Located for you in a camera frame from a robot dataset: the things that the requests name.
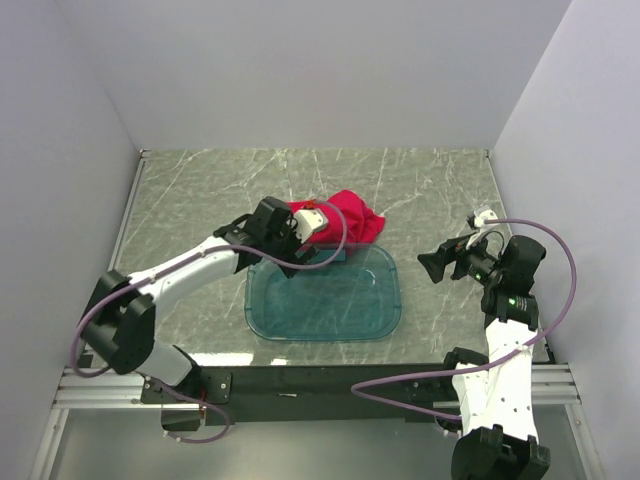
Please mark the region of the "red t-shirt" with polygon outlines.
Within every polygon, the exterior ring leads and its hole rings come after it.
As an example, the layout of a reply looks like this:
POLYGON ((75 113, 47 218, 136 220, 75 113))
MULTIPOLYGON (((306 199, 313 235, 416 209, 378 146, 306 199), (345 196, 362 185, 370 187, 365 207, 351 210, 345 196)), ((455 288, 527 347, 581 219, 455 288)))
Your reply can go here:
MULTIPOLYGON (((328 203, 339 209, 346 220, 347 234, 345 242, 373 243, 385 227, 386 219, 371 209, 365 201, 351 190, 341 190, 328 199, 328 203)), ((315 199, 289 201, 293 212, 301 209, 319 208, 328 220, 328 225, 314 233, 309 243, 314 245, 339 244, 342 238, 342 223, 336 210, 315 199)))

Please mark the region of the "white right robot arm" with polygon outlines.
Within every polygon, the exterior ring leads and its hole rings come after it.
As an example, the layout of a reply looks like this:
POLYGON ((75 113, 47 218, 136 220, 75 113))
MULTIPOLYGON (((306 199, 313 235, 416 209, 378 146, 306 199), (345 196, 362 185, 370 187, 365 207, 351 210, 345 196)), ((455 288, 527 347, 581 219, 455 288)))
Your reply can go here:
POLYGON ((454 479, 541 479, 551 452, 539 442, 532 409, 533 347, 539 310, 531 293, 545 248, 526 236, 512 237, 498 256, 485 239, 449 239, 417 259, 430 279, 469 276, 483 287, 481 310, 488 352, 456 347, 439 374, 444 395, 458 399, 462 433, 454 447, 454 479))

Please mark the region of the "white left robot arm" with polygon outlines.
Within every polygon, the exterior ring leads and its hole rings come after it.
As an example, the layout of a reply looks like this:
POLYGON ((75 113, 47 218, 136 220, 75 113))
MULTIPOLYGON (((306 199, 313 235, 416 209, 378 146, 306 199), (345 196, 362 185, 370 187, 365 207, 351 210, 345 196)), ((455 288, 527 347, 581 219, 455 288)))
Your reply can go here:
POLYGON ((317 250, 308 240, 328 220, 321 210, 293 210, 271 196, 256 209, 216 229, 197 246, 156 267, 102 275, 81 321, 81 339, 119 375, 138 373, 164 385, 176 401, 206 395, 202 369, 185 351, 156 337, 156 322, 196 290, 266 259, 288 278, 317 250))

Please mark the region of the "teal transparent plastic bin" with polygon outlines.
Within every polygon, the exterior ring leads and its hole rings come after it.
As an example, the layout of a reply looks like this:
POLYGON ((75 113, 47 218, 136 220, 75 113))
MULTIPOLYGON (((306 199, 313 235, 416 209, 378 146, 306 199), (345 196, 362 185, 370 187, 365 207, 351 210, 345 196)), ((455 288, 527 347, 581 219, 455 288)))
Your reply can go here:
POLYGON ((402 315, 396 263, 375 244, 347 244, 331 264, 292 278, 263 260, 248 270, 244 314, 256 335, 272 341, 380 339, 402 315))

